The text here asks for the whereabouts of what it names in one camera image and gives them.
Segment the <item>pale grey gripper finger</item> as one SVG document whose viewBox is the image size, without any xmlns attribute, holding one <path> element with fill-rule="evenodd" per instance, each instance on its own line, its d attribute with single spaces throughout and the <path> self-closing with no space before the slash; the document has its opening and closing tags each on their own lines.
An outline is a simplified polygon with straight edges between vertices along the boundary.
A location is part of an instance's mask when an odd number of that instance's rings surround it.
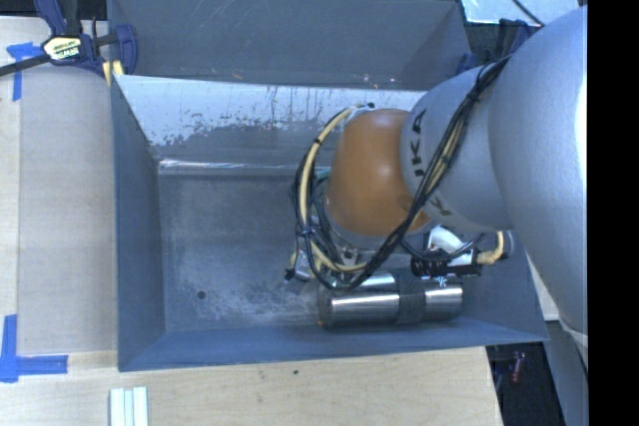
<svg viewBox="0 0 639 426">
<path fill-rule="evenodd" d="M 311 282 L 313 272 L 309 258 L 302 250 L 293 255 L 293 262 L 285 271 L 285 289 L 289 293 L 300 294 Z"/>
</svg>

